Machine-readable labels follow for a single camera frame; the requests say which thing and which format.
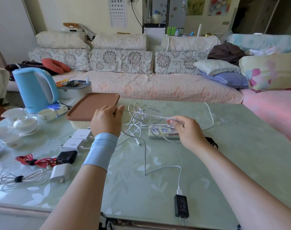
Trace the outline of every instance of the blue electric kettle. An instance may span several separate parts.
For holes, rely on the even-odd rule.
[[[58,101],[57,87],[47,71],[40,68],[23,68],[12,73],[29,113],[37,114]]]

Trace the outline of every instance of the poster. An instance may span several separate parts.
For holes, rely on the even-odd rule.
[[[208,15],[226,16],[232,0],[210,0]]]
[[[108,0],[111,28],[127,28],[126,0]]]
[[[188,0],[186,15],[203,15],[205,0]]]

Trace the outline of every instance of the red neck pillow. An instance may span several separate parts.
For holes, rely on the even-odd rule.
[[[65,65],[64,63],[57,61],[57,60],[53,60],[50,58],[43,58],[41,60],[41,63],[47,68],[47,69],[51,69],[52,71],[56,72],[56,73],[68,73],[71,71],[70,67]]]

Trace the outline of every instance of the saucer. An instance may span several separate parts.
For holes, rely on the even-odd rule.
[[[42,127],[42,124],[41,123],[37,123],[37,128],[36,130],[32,131],[32,132],[29,132],[29,133],[23,133],[22,136],[28,136],[28,135],[33,135],[35,134],[37,131],[39,131]]]

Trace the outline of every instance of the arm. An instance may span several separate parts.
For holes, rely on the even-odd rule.
[[[263,189],[205,139],[199,124],[175,116],[180,140],[208,168],[244,230],[291,229],[291,209]]]
[[[40,230],[98,229],[107,168],[120,135],[123,110],[124,106],[104,106],[95,112],[91,131],[97,138],[83,166]]]

